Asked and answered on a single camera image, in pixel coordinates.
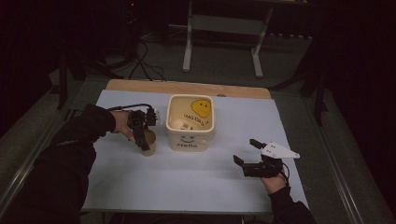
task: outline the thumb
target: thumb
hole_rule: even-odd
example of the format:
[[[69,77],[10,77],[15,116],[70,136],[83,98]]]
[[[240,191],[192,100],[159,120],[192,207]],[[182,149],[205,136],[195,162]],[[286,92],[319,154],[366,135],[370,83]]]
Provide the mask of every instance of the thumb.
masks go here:
[[[128,141],[134,142],[134,134],[129,128],[124,128],[120,131],[127,139]]]

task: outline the black jacket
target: black jacket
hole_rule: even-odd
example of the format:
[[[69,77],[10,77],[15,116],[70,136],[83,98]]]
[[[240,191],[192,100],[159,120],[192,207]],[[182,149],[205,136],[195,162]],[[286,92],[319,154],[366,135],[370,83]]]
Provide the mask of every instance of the black jacket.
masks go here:
[[[35,160],[1,223],[79,223],[88,175],[96,158],[93,143],[115,126],[114,117],[95,105],[88,105],[81,116],[70,119]],[[275,223],[315,223],[302,203],[293,202],[290,188],[269,196]]]

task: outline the cream plastic container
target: cream plastic container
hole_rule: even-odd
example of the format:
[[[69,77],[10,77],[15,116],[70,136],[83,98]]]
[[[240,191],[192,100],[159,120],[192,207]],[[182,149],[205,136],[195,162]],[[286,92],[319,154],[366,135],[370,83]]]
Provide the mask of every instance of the cream plastic container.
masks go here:
[[[215,109],[206,95],[175,94],[169,99],[166,129],[176,151],[205,151],[215,137]]]

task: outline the hand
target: hand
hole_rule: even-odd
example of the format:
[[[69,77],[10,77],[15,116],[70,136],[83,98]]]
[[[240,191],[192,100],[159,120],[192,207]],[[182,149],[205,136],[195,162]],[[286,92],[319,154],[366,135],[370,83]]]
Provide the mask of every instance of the hand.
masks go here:
[[[286,178],[282,174],[278,174],[276,177],[271,177],[271,178],[262,177],[260,178],[260,180],[267,189],[268,194],[275,193],[278,190],[286,187]]]
[[[129,141],[134,142],[134,134],[127,125],[130,112],[114,110],[110,111],[110,113],[116,120],[116,128],[114,129],[113,133],[122,133]]]

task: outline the floor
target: floor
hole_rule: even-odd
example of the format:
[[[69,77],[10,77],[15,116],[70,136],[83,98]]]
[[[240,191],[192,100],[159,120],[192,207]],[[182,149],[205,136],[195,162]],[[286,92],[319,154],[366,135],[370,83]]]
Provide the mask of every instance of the floor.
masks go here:
[[[254,76],[249,45],[254,37],[193,34],[191,70],[182,71],[185,28],[175,27],[166,42],[150,33],[142,36],[138,54],[144,57],[148,76],[135,64],[114,71],[124,78],[155,79],[249,87],[270,87],[293,75],[310,39],[288,40],[281,36],[264,39],[260,58],[264,78]],[[107,57],[116,62],[119,57]],[[54,84],[58,73],[50,76]],[[108,78],[90,71],[85,81],[69,77],[69,97],[61,110],[56,109],[58,95],[46,94],[0,139],[0,190],[3,206],[16,193],[21,176],[33,162],[36,152],[49,141],[70,109],[95,104]],[[334,101],[326,91],[322,113],[323,126],[313,118],[314,96],[302,98],[303,83],[272,91],[290,147],[303,156],[296,161],[305,196],[318,223],[396,223],[371,178],[350,130]],[[113,213],[92,212],[81,216],[81,223],[109,223]],[[256,216],[270,221],[270,217]]]

